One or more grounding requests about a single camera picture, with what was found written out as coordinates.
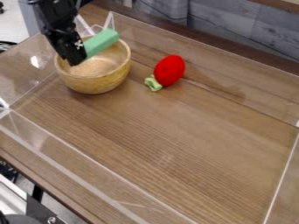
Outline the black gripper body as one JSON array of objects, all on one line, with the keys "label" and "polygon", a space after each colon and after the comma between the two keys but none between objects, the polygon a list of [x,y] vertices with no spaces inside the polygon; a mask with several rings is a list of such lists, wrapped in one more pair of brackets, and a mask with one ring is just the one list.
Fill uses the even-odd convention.
[{"label": "black gripper body", "polygon": [[39,26],[51,44],[74,44],[81,40],[74,16],[39,16]]}]

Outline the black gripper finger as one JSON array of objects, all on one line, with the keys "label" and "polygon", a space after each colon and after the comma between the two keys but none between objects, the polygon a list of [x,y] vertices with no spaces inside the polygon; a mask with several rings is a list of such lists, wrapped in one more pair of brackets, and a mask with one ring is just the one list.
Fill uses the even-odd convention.
[{"label": "black gripper finger", "polygon": [[67,52],[69,52],[69,40],[66,36],[53,36],[49,35],[47,39],[51,43],[51,46],[61,57],[66,60],[67,59]]},{"label": "black gripper finger", "polygon": [[87,58],[85,43],[78,33],[66,36],[62,41],[63,57],[71,66],[79,65]]}]

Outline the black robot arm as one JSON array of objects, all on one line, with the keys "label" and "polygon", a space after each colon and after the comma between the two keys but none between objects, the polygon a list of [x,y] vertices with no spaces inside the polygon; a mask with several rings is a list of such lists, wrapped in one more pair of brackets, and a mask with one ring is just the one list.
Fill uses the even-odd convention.
[{"label": "black robot arm", "polygon": [[87,58],[87,51],[77,31],[79,10],[74,0],[28,0],[28,4],[54,50],[71,66],[79,65]]}]

